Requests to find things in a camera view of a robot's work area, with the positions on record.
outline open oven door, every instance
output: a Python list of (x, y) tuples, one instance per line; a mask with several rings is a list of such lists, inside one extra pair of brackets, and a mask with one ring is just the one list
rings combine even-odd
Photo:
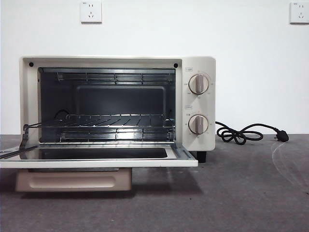
[(1, 168), (133, 168), (196, 167), (183, 147), (169, 145), (39, 145), (0, 153)]

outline electrical socket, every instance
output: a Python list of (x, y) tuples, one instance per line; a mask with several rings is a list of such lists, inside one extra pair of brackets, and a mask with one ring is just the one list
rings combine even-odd
[(100, 1), (81, 2), (81, 23), (102, 23), (102, 3)]
[(290, 23), (309, 24), (309, 1), (294, 1), (290, 3)]

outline oven rack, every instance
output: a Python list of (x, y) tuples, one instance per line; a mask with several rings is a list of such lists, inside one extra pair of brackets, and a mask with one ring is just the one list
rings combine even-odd
[(116, 114), (116, 115), (66, 115), (62, 119), (55, 118), (46, 122), (24, 125), (29, 128), (173, 128), (174, 119), (165, 119), (160, 114)]

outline toaster oven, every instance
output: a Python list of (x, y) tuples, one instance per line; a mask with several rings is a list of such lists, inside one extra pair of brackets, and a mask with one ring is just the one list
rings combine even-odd
[(23, 57), (17, 191), (128, 190), (132, 168), (194, 167), (215, 147), (211, 57)]

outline temperature knob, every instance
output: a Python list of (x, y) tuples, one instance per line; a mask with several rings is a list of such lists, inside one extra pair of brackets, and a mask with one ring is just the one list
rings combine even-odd
[(204, 74), (196, 74), (189, 81), (189, 88), (195, 94), (203, 94), (208, 89), (208, 80)]
[(194, 115), (189, 120), (189, 129), (194, 134), (202, 134), (207, 130), (208, 121), (202, 115)]

